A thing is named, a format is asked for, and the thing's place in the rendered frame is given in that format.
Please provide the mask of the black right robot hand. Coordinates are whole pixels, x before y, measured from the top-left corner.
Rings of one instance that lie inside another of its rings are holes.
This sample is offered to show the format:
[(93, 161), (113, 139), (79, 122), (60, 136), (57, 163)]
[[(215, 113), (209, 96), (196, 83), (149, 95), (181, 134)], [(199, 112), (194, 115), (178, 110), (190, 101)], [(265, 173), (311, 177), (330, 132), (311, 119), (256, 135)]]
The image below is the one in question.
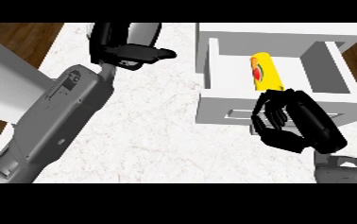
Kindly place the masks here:
[(302, 91), (287, 89), (261, 93), (250, 121), (267, 146), (295, 153), (311, 147), (320, 154), (333, 153), (346, 146), (330, 117)]

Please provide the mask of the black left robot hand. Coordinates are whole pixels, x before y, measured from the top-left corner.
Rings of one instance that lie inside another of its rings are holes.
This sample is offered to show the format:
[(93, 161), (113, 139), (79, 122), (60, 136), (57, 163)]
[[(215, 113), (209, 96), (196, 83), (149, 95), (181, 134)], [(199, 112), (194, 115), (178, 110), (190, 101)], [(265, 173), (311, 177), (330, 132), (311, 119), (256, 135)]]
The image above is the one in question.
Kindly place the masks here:
[(90, 62), (135, 71), (144, 64), (174, 59), (177, 54), (172, 50), (155, 47), (160, 29), (160, 23), (91, 23)]

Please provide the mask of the white open drawer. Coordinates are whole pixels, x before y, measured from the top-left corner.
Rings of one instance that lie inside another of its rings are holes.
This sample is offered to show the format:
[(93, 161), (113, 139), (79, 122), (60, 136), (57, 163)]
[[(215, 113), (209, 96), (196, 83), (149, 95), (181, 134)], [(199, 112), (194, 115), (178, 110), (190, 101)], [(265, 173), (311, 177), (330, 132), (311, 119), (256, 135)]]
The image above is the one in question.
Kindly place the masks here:
[[(250, 55), (224, 55), (222, 43), (209, 39), (211, 88), (237, 98), (255, 98)], [(314, 42), (299, 57), (271, 57), (286, 88), (302, 90), (315, 101), (357, 102), (357, 82), (333, 42)]]

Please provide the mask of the white drawer front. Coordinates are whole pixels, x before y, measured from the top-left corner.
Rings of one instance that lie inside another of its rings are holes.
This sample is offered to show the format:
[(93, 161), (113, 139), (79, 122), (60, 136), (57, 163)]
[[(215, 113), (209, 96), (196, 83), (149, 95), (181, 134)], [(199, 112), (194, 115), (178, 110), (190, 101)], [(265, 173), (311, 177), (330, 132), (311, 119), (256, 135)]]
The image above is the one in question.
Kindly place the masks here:
[[(199, 95), (194, 121), (197, 124), (249, 126), (250, 120), (224, 118), (228, 110), (253, 110), (259, 92), (233, 92), (231, 89), (203, 89)], [(339, 127), (357, 121), (357, 94), (308, 93), (326, 113), (340, 113), (332, 118)]]

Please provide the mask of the pale grey appliance block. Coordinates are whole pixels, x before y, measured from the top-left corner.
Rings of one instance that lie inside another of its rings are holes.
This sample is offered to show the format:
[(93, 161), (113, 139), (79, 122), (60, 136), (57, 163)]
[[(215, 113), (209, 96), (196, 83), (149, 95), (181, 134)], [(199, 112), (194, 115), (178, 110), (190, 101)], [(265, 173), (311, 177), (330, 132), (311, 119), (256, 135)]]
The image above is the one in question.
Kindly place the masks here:
[(0, 120), (16, 123), (53, 84), (50, 77), (0, 44)]

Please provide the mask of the white cabinet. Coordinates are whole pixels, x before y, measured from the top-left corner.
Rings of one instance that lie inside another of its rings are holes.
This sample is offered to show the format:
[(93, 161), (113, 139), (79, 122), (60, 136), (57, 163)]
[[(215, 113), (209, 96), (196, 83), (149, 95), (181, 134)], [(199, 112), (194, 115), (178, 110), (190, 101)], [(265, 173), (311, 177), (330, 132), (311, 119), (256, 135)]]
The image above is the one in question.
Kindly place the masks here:
[(340, 52), (357, 43), (357, 23), (196, 23), (194, 72), (203, 72), (208, 41), (222, 43), (219, 53), (299, 57), (314, 42), (336, 42)]

